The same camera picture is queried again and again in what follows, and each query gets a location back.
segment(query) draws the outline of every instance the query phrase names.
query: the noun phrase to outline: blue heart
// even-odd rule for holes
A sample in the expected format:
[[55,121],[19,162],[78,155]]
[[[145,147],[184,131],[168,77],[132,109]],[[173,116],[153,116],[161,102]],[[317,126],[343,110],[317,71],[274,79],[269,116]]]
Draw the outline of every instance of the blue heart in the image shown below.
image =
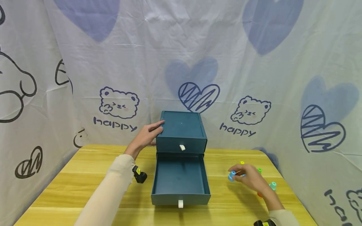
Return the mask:
[[166,84],[172,94],[178,96],[178,88],[185,82],[205,87],[214,81],[218,73],[218,61],[213,57],[201,59],[191,69],[182,60],[172,60],[165,70]]
[[220,87],[216,84],[207,85],[200,90],[193,82],[186,82],[178,90],[178,98],[191,112],[202,113],[215,102],[220,94]]
[[249,41],[264,56],[273,51],[293,29],[303,0],[249,0],[243,25]]
[[326,115],[326,123],[340,122],[357,104],[359,90],[352,83],[340,83],[326,90],[321,76],[313,78],[306,86],[302,101],[301,115],[309,105],[318,105]]
[[61,12],[96,42],[104,41],[115,25],[120,0],[54,0]]
[[326,116],[318,105],[309,105],[300,121],[300,137],[308,152],[327,152],[341,145],[346,130],[339,122],[326,124]]

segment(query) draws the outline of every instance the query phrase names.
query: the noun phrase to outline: right hand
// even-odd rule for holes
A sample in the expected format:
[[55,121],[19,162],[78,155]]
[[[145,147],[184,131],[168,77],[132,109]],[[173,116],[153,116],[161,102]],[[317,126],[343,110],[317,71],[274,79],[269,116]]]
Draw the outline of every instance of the right hand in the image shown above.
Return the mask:
[[268,189],[271,189],[266,180],[261,176],[255,166],[249,164],[236,164],[229,169],[229,172],[235,171],[236,175],[233,179],[246,185],[251,190],[256,192],[264,193]]

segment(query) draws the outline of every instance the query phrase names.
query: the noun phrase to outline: beige sleeve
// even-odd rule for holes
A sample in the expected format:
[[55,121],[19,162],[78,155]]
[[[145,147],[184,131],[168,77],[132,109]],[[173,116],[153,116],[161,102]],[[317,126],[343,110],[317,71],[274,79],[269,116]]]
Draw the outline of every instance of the beige sleeve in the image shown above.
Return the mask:
[[293,213],[285,209],[270,211],[269,217],[276,226],[299,226]]
[[84,209],[75,226],[111,226],[119,204],[132,183],[135,161],[130,155],[118,156]]

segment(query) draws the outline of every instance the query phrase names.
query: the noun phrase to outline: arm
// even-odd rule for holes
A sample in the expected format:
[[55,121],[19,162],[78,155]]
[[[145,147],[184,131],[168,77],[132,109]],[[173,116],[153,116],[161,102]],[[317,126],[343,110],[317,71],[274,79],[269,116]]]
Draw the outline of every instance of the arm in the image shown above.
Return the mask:
[[276,226],[299,226],[292,212],[285,210],[278,195],[268,185],[258,170],[252,165],[235,165],[229,171],[237,172],[234,180],[242,182],[248,188],[262,194],[270,219]]
[[135,159],[162,132],[164,121],[144,126],[129,144],[124,154],[109,167],[106,176],[80,213],[75,226],[111,226],[123,195],[132,183]]
[[75,226],[110,226],[118,206],[132,182],[134,159],[123,154],[118,156],[109,168],[105,178],[88,200]]
[[299,226],[299,223],[292,212],[286,210],[278,195],[269,186],[261,192],[266,207],[269,211],[269,218],[276,226]]

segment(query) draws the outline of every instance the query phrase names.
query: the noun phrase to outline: open drawer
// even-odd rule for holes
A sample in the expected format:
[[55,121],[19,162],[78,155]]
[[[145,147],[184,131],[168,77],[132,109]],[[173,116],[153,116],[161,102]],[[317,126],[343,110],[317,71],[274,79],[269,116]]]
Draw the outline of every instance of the open drawer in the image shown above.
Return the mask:
[[208,204],[211,194],[203,154],[157,153],[156,161],[153,205]]

